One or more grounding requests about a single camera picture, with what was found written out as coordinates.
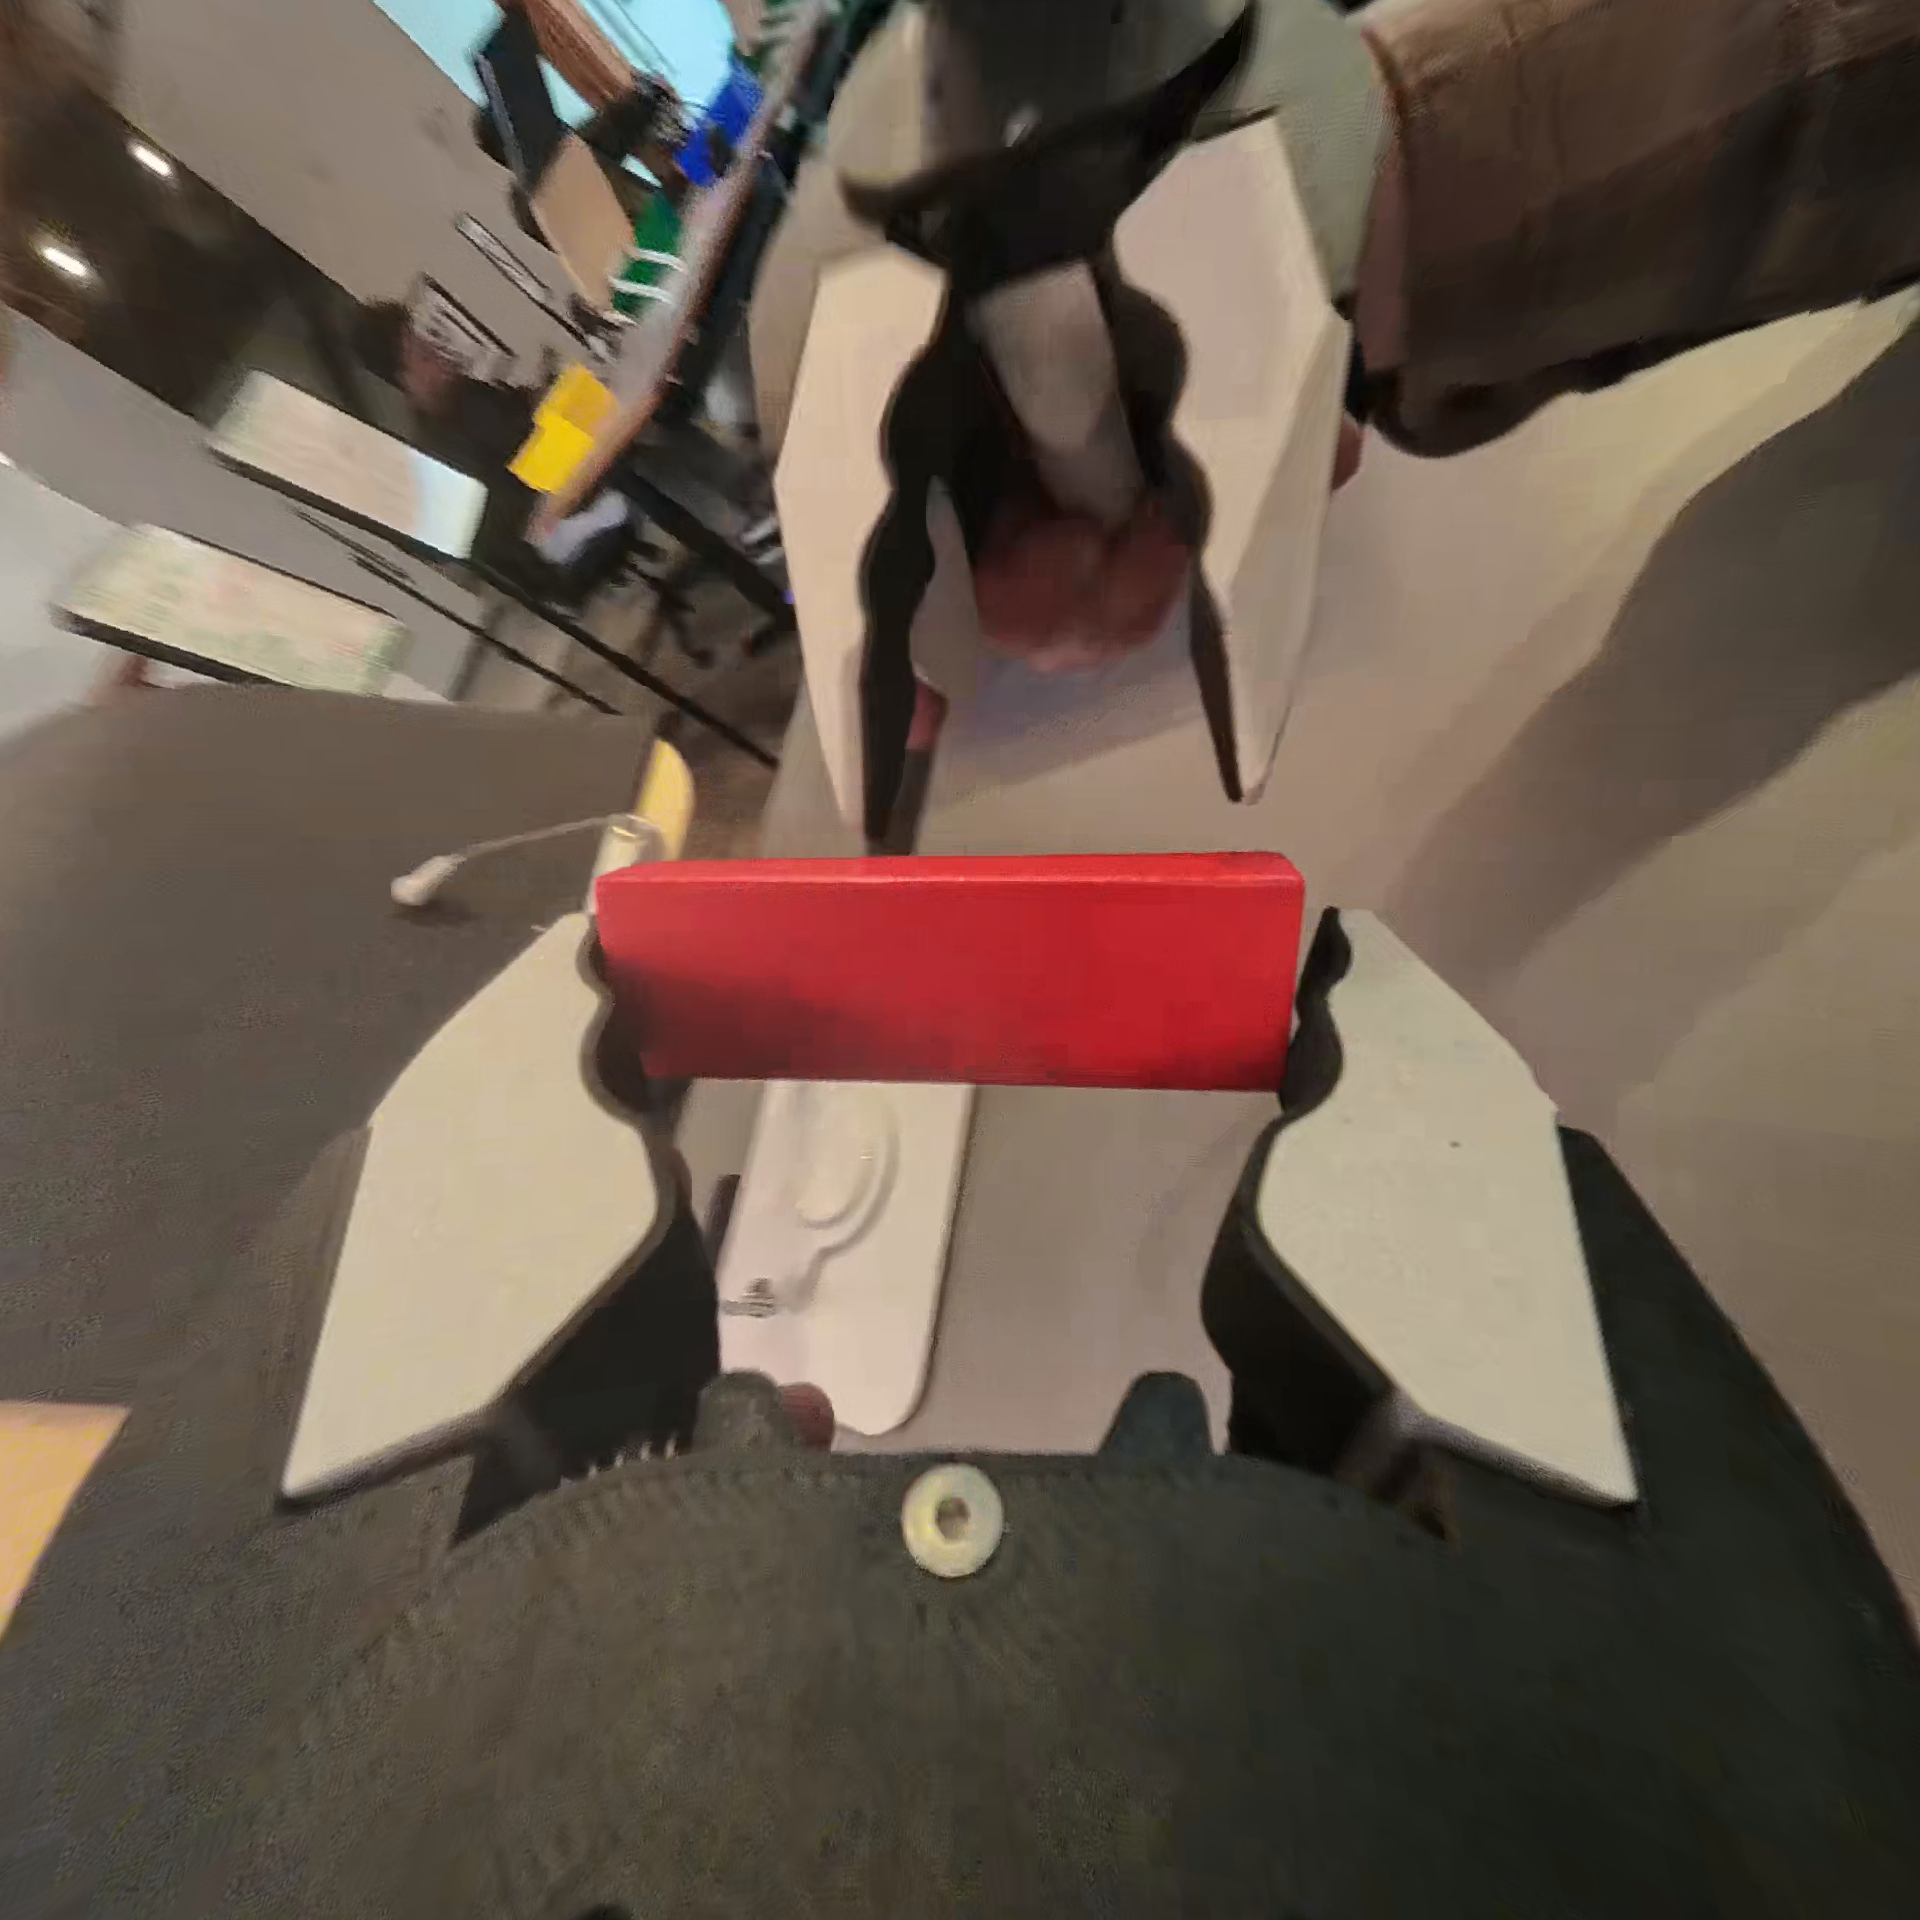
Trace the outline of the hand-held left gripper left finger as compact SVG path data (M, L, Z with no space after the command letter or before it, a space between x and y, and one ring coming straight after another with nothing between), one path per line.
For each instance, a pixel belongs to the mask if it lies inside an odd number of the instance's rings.
M475 989L373 1106L330 1233L282 1502L330 1502L584 1388L679 1434L719 1370L714 1273L659 1132L607 1074L591 916Z

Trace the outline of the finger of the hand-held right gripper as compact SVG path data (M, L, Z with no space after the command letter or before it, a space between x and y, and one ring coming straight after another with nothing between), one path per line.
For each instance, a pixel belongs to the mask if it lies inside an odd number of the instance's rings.
M1149 648L1224 799L1261 796L1312 633L1354 333L1280 133L1184 149L1096 265L1147 495L1184 552Z
M807 705L842 817L889 832L924 686L967 703L979 622L949 488L947 279L898 246L833 262L775 470Z

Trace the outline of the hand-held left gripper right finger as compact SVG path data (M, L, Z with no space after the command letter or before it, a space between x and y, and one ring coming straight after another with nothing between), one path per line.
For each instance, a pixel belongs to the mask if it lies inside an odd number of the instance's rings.
M1448 1453L1639 1498L1556 1108L1373 914L1316 922L1202 1325L1235 1453L1376 1496Z

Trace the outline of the long red rectangular bar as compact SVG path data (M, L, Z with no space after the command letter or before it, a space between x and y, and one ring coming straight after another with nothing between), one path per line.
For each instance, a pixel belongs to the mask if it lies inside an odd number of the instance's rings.
M649 862L593 904L687 1080L1273 1092L1306 935L1269 853Z

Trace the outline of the person's right hand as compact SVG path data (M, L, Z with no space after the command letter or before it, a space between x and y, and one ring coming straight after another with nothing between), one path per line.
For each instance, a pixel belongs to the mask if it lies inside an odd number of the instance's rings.
M909 628L916 709L908 746L928 751L979 665L1079 676L1154 647L1202 583L1207 478L1177 448L1115 522L1065 504L1037 456L1001 424L967 449L936 536L936 570Z

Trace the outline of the yellow plastic bin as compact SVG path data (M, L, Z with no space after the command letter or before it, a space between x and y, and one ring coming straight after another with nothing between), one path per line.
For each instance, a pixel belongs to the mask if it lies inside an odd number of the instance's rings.
M538 495L565 488L593 455L600 430L616 415L617 400L587 365L567 365L540 398L509 472Z

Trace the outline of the black backdrop board stand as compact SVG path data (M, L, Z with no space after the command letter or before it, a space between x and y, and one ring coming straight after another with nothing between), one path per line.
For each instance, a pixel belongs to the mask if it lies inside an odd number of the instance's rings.
M544 928L584 916L641 721L277 687L144 693L5 751L5 1404L122 1408L5 1632L29 1654L169 1648L240 1615L233 1564L284 1509L330 1233L378 1100ZM587 1425L584 1388L474 1441L508 1484L672 1448Z

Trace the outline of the whiteboard easel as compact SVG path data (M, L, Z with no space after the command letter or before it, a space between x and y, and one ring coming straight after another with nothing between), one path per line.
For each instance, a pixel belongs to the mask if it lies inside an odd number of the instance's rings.
M483 481L277 374L249 373L205 445L224 466L423 560L474 558Z
M71 631L209 681L440 703L395 615L153 522L117 530L52 597Z

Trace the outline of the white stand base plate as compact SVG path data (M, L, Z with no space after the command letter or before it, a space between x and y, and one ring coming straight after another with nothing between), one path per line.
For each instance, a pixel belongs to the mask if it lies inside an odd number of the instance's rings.
M728 1374L818 1388L844 1432L920 1409L977 1090L775 1080L715 1260Z

